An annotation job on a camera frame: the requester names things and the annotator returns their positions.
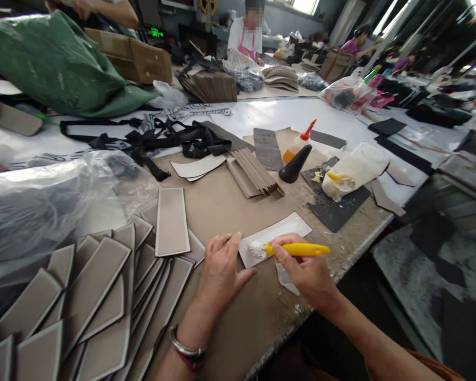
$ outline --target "pink apron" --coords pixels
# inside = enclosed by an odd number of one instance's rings
[[[252,58],[252,60],[255,61],[255,54],[253,50],[249,50],[246,47],[243,46],[243,38],[245,37],[245,23],[243,24],[243,33],[242,33],[242,42],[240,42],[240,46],[238,47],[238,51],[241,54],[245,54],[246,56],[249,56]],[[255,33],[252,37],[252,46],[255,47]]]

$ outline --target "green sack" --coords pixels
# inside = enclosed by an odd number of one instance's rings
[[[60,114],[110,118],[159,94],[122,78],[65,13],[0,19],[0,74]]]

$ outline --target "bracelet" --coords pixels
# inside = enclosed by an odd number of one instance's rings
[[[169,329],[169,335],[171,337],[171,343],[176,352],[180,356],[181,360],[191,371],[198,371],[205,366],[205,353],[206,348],[189,349],[185,347],[176,337],[178,325],[172,326]]]

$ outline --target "black cone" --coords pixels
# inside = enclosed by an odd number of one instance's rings
[[[279,171],[280,179],[289,184],[292,184],[298,180],[301,168],[303,167],[303,164],[305,164],[305,161],[307,161],[308,155],[311,151],[312,146],[309,144],[300,149],[296,156],[294,156],[293,159]]]

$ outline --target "worker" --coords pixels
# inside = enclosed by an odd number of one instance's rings
[[[370,26],[364,25],[359,27],[354,31],[354,38],[343,44],[340,48],[340,51],[353,55],[355,61],[360,60],[360,58],[363,58],[364,56],[371,55],[372,52],[377,49],[379,44],[376,44],[364,50],[360,50],[360,46],[365,43],[368,36],[370,36]]]
[[[172,345],[162,359],[155,381],[194,380],[196,371],[204,366],[204,351],[212,329],[233,298],[258,273],[256,268],[236,271],[241,237],[241,233],[217,236],[206,247],[196,295],[179,325],[169,331]],[[337,289],[324,256],[298,262],[282,248],[284,244],[305,242],[297,234],[286,234],[270,244],[276,259],[312,307],[342,330],[361,352],[371,379],[440,381],[442,375],[452,381],[463,380],[433,360],[425,365],[420,355],[418,360],[370,322]]]
[[[238,17],[231,24],[227,53],[236,49],[250,57],[259,66],[264,66],[261,59],[263,53],[263,35],[261,24],[263,19],[264,0],[245,0],[245,17]]]
[[[407,67],[411,67],[416,62],[417,55],[415,53],[411,54],[406,58],[399,59],[395,66],[393,66],[393,71],[404,70]]]
[[[72,8],[81,21],[101,15],[124,29],[137,29],[139,20],[128,0],[45,0],[49,12]]]

